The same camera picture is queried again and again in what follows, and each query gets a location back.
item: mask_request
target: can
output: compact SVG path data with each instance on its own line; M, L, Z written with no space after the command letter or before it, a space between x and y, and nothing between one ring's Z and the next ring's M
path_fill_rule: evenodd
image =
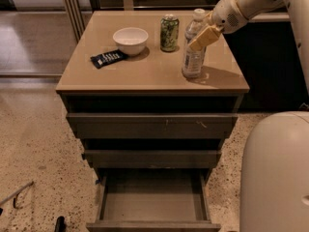
M175 51L178 42L180 21L173 14L166 14L161 20L160 48L162 51Z

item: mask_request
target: granite floor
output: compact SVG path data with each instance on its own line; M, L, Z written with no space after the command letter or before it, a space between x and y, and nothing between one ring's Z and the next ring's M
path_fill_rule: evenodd
M0 13L0 70L61 72L75 47L64 14ZM0 79L0 201L29 181L15 209L2 206L0 231L54 231L64 216L68 232L87 231L98 209L96 175L80 154L66 111L55 93L57 79ZM206 190L213 223L239 231L242 150L267 114L241 113L212 171Z

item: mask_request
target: tabletop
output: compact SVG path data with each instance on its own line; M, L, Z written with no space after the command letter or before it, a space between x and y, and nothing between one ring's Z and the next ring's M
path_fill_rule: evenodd
M180 20L178 48L160 50L160 20L174 14ZM57 85L70 92L174 92L246 93L249 87L224 37L207 47L202 74L186 79L182 74L185 26L192 11L94 12ZM140 27L149 34L146 49L136 57L97 69L91 56L117 49L113 34L124 27Z

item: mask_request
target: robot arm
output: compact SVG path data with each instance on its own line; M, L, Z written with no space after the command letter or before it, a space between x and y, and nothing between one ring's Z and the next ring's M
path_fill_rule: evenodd
M295 43L309 93L309 0L220 0L207 15L208 25L190 42L193 50L231 34L262 12L286 6L290 16Z

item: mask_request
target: can lid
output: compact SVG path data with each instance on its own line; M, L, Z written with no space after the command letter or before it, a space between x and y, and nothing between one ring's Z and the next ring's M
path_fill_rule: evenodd
M206 11L203 9L195 9L193 12L194 19L202 20L205 18L205 16L206 16Z
M173 14L166 14L164 16L164 19L166 19L166 20L176 20L177 17L175 15L173 15Z

